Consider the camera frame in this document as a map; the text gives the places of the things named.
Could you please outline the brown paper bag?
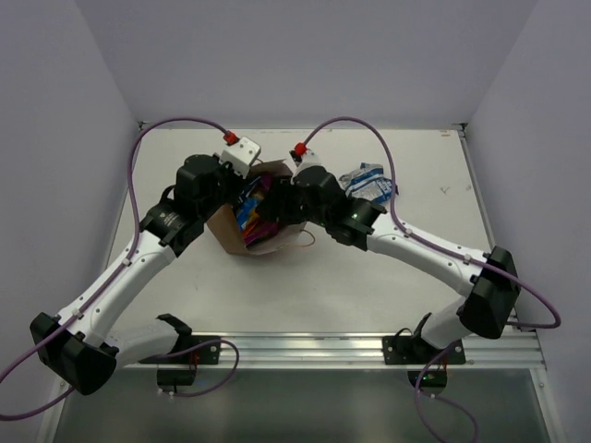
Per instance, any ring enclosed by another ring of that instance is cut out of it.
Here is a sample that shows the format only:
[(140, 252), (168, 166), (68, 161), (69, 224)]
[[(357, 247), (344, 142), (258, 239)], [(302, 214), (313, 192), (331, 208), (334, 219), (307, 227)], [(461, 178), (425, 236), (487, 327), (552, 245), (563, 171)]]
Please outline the brown paper bag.
[(243, 236), (236, 221), (236, 213), (246, 196), (247, 187), (252, 181), (261, 174), (271, 174), (272, 178), (276, 176), (292, 175), (291, 169), (283, 160), (272, 162), (256, 162), (251, 167), (247, 176), (247, 183), (243, 188), (238, 199), (233, 203), (225, 204), (207, 221), (207, 226), (222, 246), (224, 251), (230, 255), (237, 256), (263, 256), (278, 252), (282, 249), (294, 247), (309, 247), (315, 243), (315, 237), (306, 230), (306, 225), (278, 224), (275, 235), (265, 240), (257, 242), (250, 247), (245, 246)]

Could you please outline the blue white snack bag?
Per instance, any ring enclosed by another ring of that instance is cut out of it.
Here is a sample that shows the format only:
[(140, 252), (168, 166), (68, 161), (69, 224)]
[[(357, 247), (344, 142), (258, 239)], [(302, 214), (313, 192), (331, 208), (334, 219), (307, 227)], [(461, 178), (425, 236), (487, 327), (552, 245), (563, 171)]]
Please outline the blue white snack bag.
[(363, 198), (374, 203), (386, 204), (392, 195), (399, 195), (398, 186), (384, 174), (381, 164), (361, 162), (353, 171), (343, 174), (338, 182), (348, 197)]

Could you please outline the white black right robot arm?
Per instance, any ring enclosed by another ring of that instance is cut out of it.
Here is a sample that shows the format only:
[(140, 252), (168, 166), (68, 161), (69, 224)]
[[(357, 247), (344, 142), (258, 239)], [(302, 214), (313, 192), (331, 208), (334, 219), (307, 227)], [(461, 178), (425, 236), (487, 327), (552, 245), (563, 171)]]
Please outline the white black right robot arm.
[(426, 314), (416, 326), (407, 347), (422, 362), (434, 361), (445, 347), (470, 334), (498, 339), (520, 293), (510, 279), (515, 266), (508, 251), (467, 248), (450, 257), (442, 253), (446, 245), (441, 240), (422, 245), (380, 204), (347, 196), (322, 166), (311, 166), (294, 178), (273, 179), (257, 213), (283, 225), (316, 224), (341, 245), (393, 257), (455, 290), (457, 301)]

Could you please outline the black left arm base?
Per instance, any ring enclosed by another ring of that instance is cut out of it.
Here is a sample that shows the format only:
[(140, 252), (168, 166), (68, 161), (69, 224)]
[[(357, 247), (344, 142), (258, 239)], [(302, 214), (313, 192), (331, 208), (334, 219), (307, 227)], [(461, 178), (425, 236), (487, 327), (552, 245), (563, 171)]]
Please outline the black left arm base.
[(184, 353), (176, 357), (146, 358), (140, 360), (141, 365), (157, 365), (156, 383), (163, 390), (177, 392), (179, 388), (191, 386), (197, 377), (200, 366), (217, 365), (220, 355), (220, 336), (213, 335), (190, 335), (178, 339), (172, 353), (184, 351), (206, 341), (212, 344)]

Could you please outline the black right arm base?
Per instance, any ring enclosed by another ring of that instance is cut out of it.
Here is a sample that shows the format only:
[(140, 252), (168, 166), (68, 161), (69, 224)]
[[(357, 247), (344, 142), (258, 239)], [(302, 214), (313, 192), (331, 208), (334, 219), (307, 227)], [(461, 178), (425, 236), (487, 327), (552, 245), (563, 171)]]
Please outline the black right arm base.
[(381, 350), (385, 365), (418, 366), (418, 369), (406, 372), (408, 382), (414, 387), (419, 381), (422, 390), (435, 393), (440, 393), (446, 388), (449, 365), (464, 365), (466, 363), (463, 343), (455, 341), (452, 344), (452, 349), (439, 358), (424, 376), (420, 377), (419, 374), (423, 367), (440, 351), (415, 338), (409, 328), (400, 329), (393, 335), (383, 336)]

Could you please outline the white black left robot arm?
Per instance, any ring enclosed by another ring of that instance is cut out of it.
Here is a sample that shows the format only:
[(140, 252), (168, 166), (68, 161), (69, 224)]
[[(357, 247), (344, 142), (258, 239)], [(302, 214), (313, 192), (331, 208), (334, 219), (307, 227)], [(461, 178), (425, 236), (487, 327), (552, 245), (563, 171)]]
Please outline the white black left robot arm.
[(229, 153), (188, 157), (169, 188), (174, 195), (162, 196), (147, 212), (139, 232), (105, 273), (58, 314), (40, 313), (32, 320), (41, 362), (75, 391), (90, 395), (125, 365), (191, 357), (192, 329), (171, 314), (138, 329), (115, 331), (113, 325), (147, 283), (203, 233), (206, 221), (238, 198), (251, 166)]

